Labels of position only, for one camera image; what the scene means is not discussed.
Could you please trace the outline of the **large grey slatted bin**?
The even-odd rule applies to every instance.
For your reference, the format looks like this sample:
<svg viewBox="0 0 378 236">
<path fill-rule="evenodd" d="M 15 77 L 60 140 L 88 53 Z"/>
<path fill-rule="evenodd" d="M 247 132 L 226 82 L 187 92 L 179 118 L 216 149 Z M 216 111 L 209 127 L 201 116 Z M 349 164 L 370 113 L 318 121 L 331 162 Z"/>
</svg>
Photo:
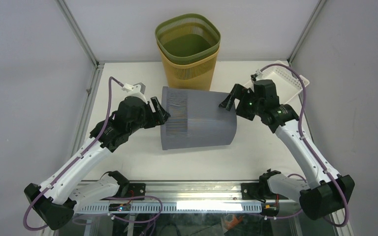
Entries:
<svg viewBox="0 0 378 236">
<path fill-rule="evenodd" d="M 161 105 L 170 114 L 160 127 L 163 150 L 226 146 L 237 130 L 235 109 L 219 108 L 228 93 L 163 87 Z"/>
</svg>

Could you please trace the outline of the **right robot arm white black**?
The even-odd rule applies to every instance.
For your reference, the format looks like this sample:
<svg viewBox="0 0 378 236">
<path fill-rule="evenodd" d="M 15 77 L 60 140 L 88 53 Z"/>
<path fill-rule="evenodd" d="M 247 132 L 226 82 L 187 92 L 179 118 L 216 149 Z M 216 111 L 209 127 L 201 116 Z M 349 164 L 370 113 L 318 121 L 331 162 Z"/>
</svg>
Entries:
<svg viewBox="0 0 378 236">
<path fill-rule="evenodd" d="M 280 103 L 276 84 L 269 79 L 255 81 L 251 88 L 235 84 L 219 107 L 248 120 L 260 117 L 288 148 L 306 182 L 293 180 L 280 171 L 268 170 L 259 177 L 256 197 L 264 202 L 279 194 L 297 202 L 305 215 L 318 220 L 347 209 L 355 182 L 340 174 L 307 139 L 302 121 L 289 104 Z"/>
</svg>

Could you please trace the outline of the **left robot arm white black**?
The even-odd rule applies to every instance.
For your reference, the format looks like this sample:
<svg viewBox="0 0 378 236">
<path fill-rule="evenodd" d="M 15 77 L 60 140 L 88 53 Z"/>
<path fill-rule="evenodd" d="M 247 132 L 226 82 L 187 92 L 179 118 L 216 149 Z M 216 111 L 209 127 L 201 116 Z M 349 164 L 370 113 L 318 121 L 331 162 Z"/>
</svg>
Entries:
<svg viewBox="0 0 378 236">
<path fill-rule="evenodd" d="M 85 187 L 82 179 L 99 162 L 110 156 L 139 129 L 163 125 L 170 114 L 156 97 L 144 101 L 127 96 L 117 110 L 107 111 L 105 120 L 90 132 L 83 146 L 51 177 L 41 184 L 30 183 L 24 194 L 33 209 L 55 231 L 66 225 L 74 214 L 96 201 L 114 197 L 122 200 L 128 195 L 129 180 L 119 171 L 108 171 L 102 178 Z"/>
</svg>

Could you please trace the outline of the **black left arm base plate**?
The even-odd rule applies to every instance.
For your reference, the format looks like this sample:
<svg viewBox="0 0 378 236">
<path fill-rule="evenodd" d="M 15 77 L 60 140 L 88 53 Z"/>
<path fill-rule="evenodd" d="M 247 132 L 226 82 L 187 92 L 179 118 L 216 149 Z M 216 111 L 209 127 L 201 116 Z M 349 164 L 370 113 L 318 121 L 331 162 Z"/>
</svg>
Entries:
<svg viewBox="0 0 378 236">
<path fill-rule="evenodd" d="M 145 196 L 146 194 L 146 184 L 142 182 L 130 183 L 127 190 L 120 188 L 119 191 L 112 196 L 112 198 L 130 198 Z"/>
</svg>

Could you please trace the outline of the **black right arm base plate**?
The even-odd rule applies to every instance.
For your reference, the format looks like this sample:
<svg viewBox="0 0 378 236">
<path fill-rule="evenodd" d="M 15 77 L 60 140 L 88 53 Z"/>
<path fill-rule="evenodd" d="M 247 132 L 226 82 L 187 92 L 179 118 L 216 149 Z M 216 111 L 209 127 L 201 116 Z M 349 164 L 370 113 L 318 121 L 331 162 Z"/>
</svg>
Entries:
<svg viewBox="0 0 378 236">
<path fill-rule="evenodd" d="M 241 194 L 243 200 L 257 200 L 265 203 L 266 199 L 261 193 L 261 185 L 259 182 L 241 183 Z"/>
</svg>

